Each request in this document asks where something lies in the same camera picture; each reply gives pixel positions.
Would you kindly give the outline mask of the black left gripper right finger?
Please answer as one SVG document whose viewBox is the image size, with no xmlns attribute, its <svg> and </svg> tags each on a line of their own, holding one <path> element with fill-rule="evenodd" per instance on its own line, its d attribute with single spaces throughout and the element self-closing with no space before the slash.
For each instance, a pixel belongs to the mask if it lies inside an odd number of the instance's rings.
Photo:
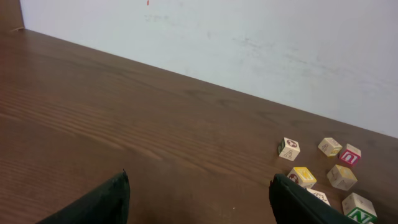
<svg viewBox="0 0 398 224">
<path fill-rule="evenodd" d="M 356 224 L 282 174 L 270 181 L 269 201 L 278 224 Z"/>
</svg>

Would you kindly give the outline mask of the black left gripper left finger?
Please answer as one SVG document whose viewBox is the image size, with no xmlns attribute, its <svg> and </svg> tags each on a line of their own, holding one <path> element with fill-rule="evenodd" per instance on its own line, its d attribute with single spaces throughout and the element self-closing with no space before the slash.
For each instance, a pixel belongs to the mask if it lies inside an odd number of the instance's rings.
<svg viewBox="0 0 398 224">
<path fill-rule="evenodd" d="M 126 224 L 129 201 L 129 179 L 122 171 L 39 224 Z"/>
</svg>

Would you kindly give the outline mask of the white block airplane picture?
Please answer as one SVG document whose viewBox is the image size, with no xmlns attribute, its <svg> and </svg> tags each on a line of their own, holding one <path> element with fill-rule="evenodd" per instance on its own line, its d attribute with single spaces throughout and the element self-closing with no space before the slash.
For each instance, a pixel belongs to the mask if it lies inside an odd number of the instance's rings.
<svg viewBox="0 0 398 224">
<path fill-rule="evenodd" d="M 310 192 L 311 194 L 313 194 L 314 196 L 316 196 L 317 198 L 319 198 L 321 201 L 323 201 L 327 205 L 330 205 L 325 193 L 323 193 L 321 191 L 313 190 L 310 188 L 307 188 L 307 191 Z"/>
</svg>

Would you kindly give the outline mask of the white block green N side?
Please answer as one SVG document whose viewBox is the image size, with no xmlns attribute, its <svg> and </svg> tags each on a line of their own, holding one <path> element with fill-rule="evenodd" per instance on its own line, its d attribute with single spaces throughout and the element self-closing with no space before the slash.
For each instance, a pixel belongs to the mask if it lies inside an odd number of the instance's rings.
<svg viewBox="0 0 398 224">
<path fill-rule="evenodd" d="M 352 193 L 342 201 L 343 213 L 346 217 L 362 224 L 374 223 L 377 221 L 377 214 L 373 203 Z"/>
</svg>

